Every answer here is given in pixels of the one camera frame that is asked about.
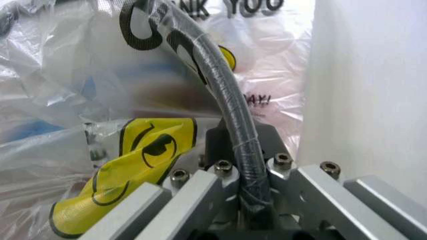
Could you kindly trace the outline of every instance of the screw head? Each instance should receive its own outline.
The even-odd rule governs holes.
[[[170,175],[170,184],[180,189],[188,180],[190,179],[190,174],[184,169],[175,169]]]
[[[324,161],[320,164],[320,168],[331,176],[333,179],[337,180],[341,173],[341,168],[332,161]]]
[[[289,170],[292,167],[292,160],[289,154],[280,152],[274,156],[274,166],[278,167],[281,170]]]
[[[214,171],[215,174],[220,177],[229,176],[232,173],[233,164],[227,160],[219,160],[215,162]]]

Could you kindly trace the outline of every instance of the plastic bag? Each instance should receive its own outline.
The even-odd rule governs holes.
[[[195,171],[218,122],[115,120],[0,145],[0,238],[77,238],[143,182]]]
[[[174,2],[223,47],[254,117],[277,127],[295,157],[314,0]],[[82,122],[220,115],[173,52],[127,44],[122,6],[122,0],[2,2],[1,142]],[[150,36],[143,19],[138,11],[130,19],[139,38]]]

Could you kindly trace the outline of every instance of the silver metal bar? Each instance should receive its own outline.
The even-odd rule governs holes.
[[[344,187],[409,239],[427,239],[427,210],[376,176],[346,181]]]
[[[170,191],[146,182],[101,218],[79,240],[134,239],[171,198]]]
[[[224,200],[221,180],[198,170],[135,239],[187,239],[194,230],[208,228]]]
[[[297,212],[303,229],[315,230],[322,223],[329,223],[348,240],[406,239],[318,165],[300,167],[285,174],[267,165],[271,187]]]

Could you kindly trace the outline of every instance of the wrinkled plastic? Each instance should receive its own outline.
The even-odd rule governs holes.
[[[172,169],[185,168],[191,172],[197,169],[194,159],[204,152],[206,131],[214,128],[219,120],[195,119],[196,134],[185,136],[195,137],[195,145],[176,160]],[[153,119],[152,122],[156,125],[161,121]],[[59,212],[55,216],[53,204],[66,203],[81,195],[84,186],[104,163],[120,163],[117,157],[120,155],[121,132],[128,122],[129,119],[85,124],[0,145],[0,239],[63,239],[52,227],[59,225],[56,221],[52,225],[51,219],[62,215]],[[171,134],[176,129],[160,131]],[[180,139],[175,139],[179,146]],[[109,174],[112,181],[129,177],[127,172],[118,175],[117,172],[109,173],[106,168],[103,174]],[[64,225],[90,227],[85,225],[88,216],[82,215],[81,211],[94,211],[92,205],[90,198],[72,205],[77,210],[62,217],[62,228]]]
[[[189,2],[189,15],[235,57],[234,75],[252,115],[275,126],[296,157],[314,0],[272,0],[280,6],[275,10],[263,0],[255,13],[245,11],[245,2],[256,6],[251,1],[235,7],[229,0],[200,1],[203,8],[195,0],[175,1],[183,11]],[[126,43],[122,6],[122,0],[1,2],[1,143],[88,121],[220,115],[198,76],[173,52]],[[132,31],[149,37],[139,14]]]

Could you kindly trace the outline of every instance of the yellow printed graphic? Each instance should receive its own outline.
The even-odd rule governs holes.
[[[223,46],[219,46],[219,50],[221,50],[221,53],[222,53],[222,55],[224,55],[225,60],[227,60],[228,65],[230,66],[231,70],[234,71],[236,68],[236,58],[233,55],[233,53]]]
[[[196,141],[191,118],[138,118],[120,133],[119,157],[104,164],[77,197],[55,203],[52,230],[78,238],[144,182],[157,184]]]

